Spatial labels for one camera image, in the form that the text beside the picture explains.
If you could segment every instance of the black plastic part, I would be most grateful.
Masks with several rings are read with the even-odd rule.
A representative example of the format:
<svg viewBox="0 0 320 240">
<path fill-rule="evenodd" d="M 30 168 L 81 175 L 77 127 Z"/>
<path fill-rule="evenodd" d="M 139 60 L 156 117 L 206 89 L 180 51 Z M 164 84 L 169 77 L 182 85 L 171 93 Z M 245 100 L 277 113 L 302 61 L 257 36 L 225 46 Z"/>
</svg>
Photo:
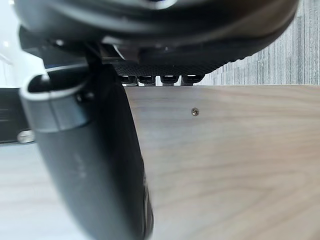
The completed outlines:
<svg viewBox="0 0 320 240">
<path fill-rule="evenodd" d="M 20 132 L 29 130 L 18 88 L 0 88 L 0 144 L 16 143 Z"/>
<path fill-rule="evenodd" d="M 173 76 L 173 75 L 166 75 L 166 76 L 160 76 L 160 80 L 162 82 L 162 85 L 164 87 L 167 87 L 167 86 L 173 86 L 175 83 L 178 82 L 179 80 L 179 75 L 177 76 Z"/>
<path fill-rule="evenodd" d="M 181 78 L 181 86 L 193 86 L 201 82 L 205 75 L 184 75 Z"/>
<path fill-rule="evenodd" d="M 137 86 L 138 80 L 136 76 L 119 76 L 122 84 L 130 85 L 130 86 Z"/>
<path fill-rule="evenodd" d="M 156 76 L 138 76 L 138 81 L 146 87 L 156 86 Z"/>
<path fill-rule="evenodd" d="M 94 97 L 82 101 L 78 96 L 83 93 Z M 51 177 L 87 233 L 95 240 L 147 238 L 153 213 L 144 163 L 128 99 L 113 68 L 89 77 L 87 85 L 68 97 L 49 99 L 51 113 L 36 109 L 37 100 L 23 92 L 21 96 Z M 73 101 L 70 115 L 84 115 L 87 121 L 63 129 L 56 117 L 67 114 L 63 104 L 51 107 L 61 101 Z M 45 131 L 45 119 L 32 117 L 37 112 L 52 116 L 57 130 Z"/>
</svg>

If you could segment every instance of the textured black surface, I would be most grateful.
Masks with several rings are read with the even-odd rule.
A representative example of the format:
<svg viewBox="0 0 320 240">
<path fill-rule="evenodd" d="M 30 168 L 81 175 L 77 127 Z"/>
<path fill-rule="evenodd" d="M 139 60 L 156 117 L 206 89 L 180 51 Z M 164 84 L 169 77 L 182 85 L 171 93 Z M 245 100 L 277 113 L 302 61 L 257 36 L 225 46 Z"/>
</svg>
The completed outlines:
<svg viewBox="0 0 320 240">
<path fill-rule="evenodd" d="M 18 88 L 0 88 L 0 144 L 17 142 L 17 135 L 29 129 Z"/>
</svg>

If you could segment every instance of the screw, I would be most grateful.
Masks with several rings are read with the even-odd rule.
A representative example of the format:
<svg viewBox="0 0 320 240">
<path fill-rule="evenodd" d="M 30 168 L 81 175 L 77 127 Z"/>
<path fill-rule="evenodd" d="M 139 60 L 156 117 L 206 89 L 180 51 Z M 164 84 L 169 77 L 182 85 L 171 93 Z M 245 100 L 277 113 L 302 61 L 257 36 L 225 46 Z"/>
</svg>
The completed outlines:
<svg viewBox="0 0 320 240">
<path fill-rule="evenodd" d="M 192 116 L 194 116 L 194 117 L 198 116 L 198 115 L 199 115 L 199 109 L 196 108 L 196 107 L 192 108 L 191 114 L 192 114 Z"/>
<path fill-rule="evenodd" d="M 17 140 L 21 144 L 27 144 L 35 141 L 35 134 L 31 130 L 22 131 L 18 134 Z"/>
<path fill-rule="evenodd" d="M 55 41 L 55 44 L 57 44 L 58 46 L 61 47 L 61 46 L 65 45 L 65 42 L 63 40 L 61 40 L 61 39 L 58 39 L 58 40 Z"/>
<path fill-rule="evenodd" d="M 79 103 L 87 103 L 92 101 L 95 98 L 95 95 L 91 91 L 81 92 L 76 96 L 76 100 Z"/>
</svg>

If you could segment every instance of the wood grain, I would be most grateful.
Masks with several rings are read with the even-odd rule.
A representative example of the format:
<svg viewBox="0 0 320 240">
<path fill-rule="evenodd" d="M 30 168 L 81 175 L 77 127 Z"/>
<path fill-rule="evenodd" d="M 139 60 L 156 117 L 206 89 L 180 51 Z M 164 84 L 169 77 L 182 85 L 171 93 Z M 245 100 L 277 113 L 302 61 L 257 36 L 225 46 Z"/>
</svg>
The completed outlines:
<svg viewBox="0 0 320 240">
<path fill-rule="evenodd" d="M 152 240 L 320 239 L 320 86 L 127 93 L 154 208 Z M 35 145 L 0 147 L 0 239 L 87 239 Z"/>
</svg>

